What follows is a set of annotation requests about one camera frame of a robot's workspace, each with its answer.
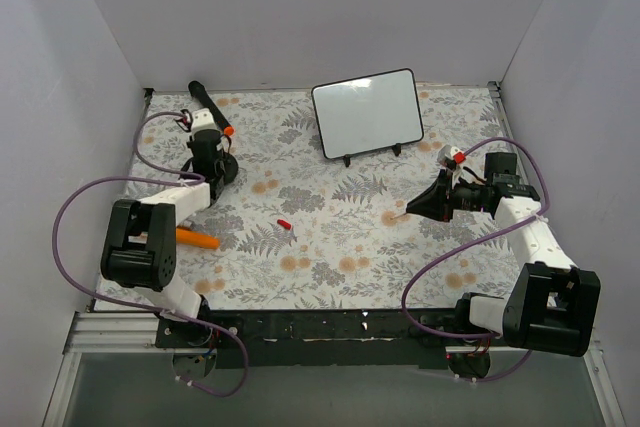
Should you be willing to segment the black round microphone stand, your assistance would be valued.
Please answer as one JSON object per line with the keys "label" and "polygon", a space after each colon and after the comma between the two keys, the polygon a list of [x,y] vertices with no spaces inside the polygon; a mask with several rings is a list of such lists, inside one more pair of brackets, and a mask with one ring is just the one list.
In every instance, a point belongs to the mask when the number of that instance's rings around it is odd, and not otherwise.
{"label": "black round microphone stand", "polygon": [[231,184],[238,171],[238,162],[233,155],[216,151],[212,155],[194,154],[181,168],[181,178],[186,179],[188,173],[199,174],[215,190]]}

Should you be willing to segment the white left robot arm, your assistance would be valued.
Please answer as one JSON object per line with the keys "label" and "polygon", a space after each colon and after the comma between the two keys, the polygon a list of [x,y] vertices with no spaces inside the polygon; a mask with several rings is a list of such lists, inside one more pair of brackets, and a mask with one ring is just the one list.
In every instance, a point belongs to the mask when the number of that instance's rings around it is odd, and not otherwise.
{"label": "white left robot arm", "polygon": [[209,208],[235,180],[238,163],[223,148],[215,129],[193,133],[187,142],[192,157],[188,173],[204,181],[165,189],[141,200],[118,200],[112,207],[101,257],[102,276],[144,296],[165,315],[180,320],[178,334],[193,347],[213,333],[211,320],[199,313],[203,298],[176,273],[176,228]]}

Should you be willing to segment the black framed whiteboard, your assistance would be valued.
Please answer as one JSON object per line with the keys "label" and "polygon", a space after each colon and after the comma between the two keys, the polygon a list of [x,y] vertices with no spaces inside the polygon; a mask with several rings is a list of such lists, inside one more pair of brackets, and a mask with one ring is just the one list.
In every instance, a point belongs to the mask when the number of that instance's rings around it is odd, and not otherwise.
{"label": "black framed whiteboard", "polygon": [[424,138],[414,72],[409,68],[317,85],[311,100],[323,155],[351,158]]}

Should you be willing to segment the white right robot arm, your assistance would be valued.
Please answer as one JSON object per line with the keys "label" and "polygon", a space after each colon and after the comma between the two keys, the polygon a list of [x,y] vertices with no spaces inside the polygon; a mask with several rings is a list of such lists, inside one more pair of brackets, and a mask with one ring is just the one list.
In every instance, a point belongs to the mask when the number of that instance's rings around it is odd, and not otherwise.
{"label": "white right robot arm", "polygon": [[463,151],[447,145],[438,154],[434,183],[406,211],[449,222],[457,211],[487,213],[506,237],[521,268],[511,293],[464,295],[456,304],[450,336],[464,344],[498,336],[528,350],[583,356],[590,343],[601,283],[563,251],[542,216],[540,196],[517,173],[514,153],[485,156],[484,174],[469,182]]}

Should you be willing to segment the red marker cap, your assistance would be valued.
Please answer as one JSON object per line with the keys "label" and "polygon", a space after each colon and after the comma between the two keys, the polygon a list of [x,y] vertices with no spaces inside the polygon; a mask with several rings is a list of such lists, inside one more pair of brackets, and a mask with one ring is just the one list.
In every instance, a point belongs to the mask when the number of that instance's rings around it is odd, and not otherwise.
{"label": "red marker cap", "polygon": [[285,221],[283,219],[278,219],[277,220],[277,224],[280,225],[281,227],[283,227],[286,230],[291,230],[292,229],[292,225],[289,222],[287,222],[287,221]]}

